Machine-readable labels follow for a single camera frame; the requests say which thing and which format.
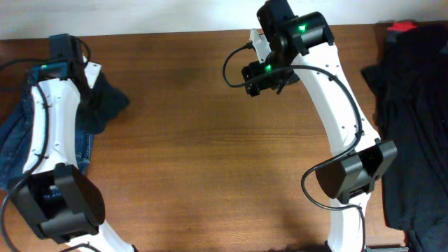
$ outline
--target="blue jeans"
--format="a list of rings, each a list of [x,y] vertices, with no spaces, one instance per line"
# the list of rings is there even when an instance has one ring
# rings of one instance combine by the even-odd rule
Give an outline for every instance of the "blue jeans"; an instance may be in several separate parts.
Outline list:
[[[24,95],[14,112],[0,126],[0,189],[6,190],[8,181],[22,175],[31,146],[33,105],[29,95]],[[93,134],[79,129],[75,132],[75,153],[79,170],[85,174],[90,164]]]

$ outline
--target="wooden table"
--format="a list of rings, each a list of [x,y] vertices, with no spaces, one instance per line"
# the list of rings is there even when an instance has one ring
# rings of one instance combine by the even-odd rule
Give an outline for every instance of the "wooden table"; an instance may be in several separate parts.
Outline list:
[[[373,124],[375,98],[360,69],[377,61],[372,25],[335,26],[339,56],[361,108]],[[287,244],[322,244],[330,213],[310,203],[300,178],[330,157],[327,136],[305,87],[250,98],[222,78],[224,59],[249,31],[140,34],[83,38],[92,60],[130,106],[94,140],[87,171],[106,202],[106,219],[140,251],[267,251]],[[0,41],[1,63],[47,57],[48,40]],[[236,55],[227,72],[256,60]],[[2,73],[17,85],[21,65]],[[0,122],[19,94],[0,93]],[[367,244],[402,244],[402,232],[384,224],[381,183],[367,208]],[[321,202],[315,176],[309,191]],[[7,228],[23,251],[57,251],[35,238],[12,204]],[[6,245],[0,241],[0,250]]]

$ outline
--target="black bracket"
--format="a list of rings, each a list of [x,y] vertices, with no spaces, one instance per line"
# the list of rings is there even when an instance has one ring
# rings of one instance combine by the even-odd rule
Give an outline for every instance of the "black bracket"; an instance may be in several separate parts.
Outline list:
[[[32,175],[12,201],[39,239],[58,244],[97,235],[106,217],[99,189],[73,165]]]
[[[331,162],[316,171],[317,181],[331,199],[348,204],[352,197],[370,193],[397,156],[393,141],[378,143]]]
[[[35,66],[33,74],[37,83],[53,78],[71,79],[80,92],[81,101],[90,102],[92,94],[84,74],[81,43],[75,36],[50,36],[50,60]]]
[[[266,1],[257,12],[263,32],[271,53],[263,63],[252,62],[245,66],[242,74],[245,81],[281,67],[289,67],[295,57],[306,55],[308,49],[322,43],[332,45],[335,37],[326,19],[320,13],[310,13],[302,17],[294,15],[287,0]],[[272,74],[257,83],[246,86],[251,96],[259,95],[261,90],[277,89],[277,94],[286,86],[299,81],[293,70]]]

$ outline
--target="white wall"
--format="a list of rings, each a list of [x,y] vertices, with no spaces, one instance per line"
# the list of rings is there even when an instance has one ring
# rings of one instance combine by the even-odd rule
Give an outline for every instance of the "white wall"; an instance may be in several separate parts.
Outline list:
[[[263,0],[0,0],[0,39],[192,32],[259,27]],[[330,25],[448,20],[448,0],[289,0]]]

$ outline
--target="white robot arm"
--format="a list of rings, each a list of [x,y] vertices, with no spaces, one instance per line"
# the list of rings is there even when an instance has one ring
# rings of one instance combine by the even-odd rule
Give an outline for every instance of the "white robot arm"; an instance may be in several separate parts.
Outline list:
[[[12,199],[40,239],[51,238],[83,252],[135,252],[107,223],[100,191],[76,167],[77,110],[83,102],[87,109],[94,106],[90,98],[101,65],[83,60],[78,39],[68,34],[50,37],[50,53],[52,60],[28,74],[34,103],[31,147],[24,178],[5,201]],[[3,221],[3,236],[10,249],[18,251]]]
[[[375,181],[396,156],[392,141],[381,142],[378,132],[365,119],[342,70],[334,36],[320,13],[295,16],[287,0],[271,0],[257,12],[264,34],[251,30],[251,42],[226,59],[223,77],[232,88],[245,87],[253,96],[302,80],[318,111],[334,158],[308,170],[302,177],[305,195],[317,206],[332,210],[327,240],[332,252],[365,250],[364,214]],[[228,60],[235,53],[254,48],[258,61],[242,69],[245,83],[230,84],[225,76]],[[305,188],[312,172],[330,206],[316,202]],[[389,248],[387,251],[407,251]]]

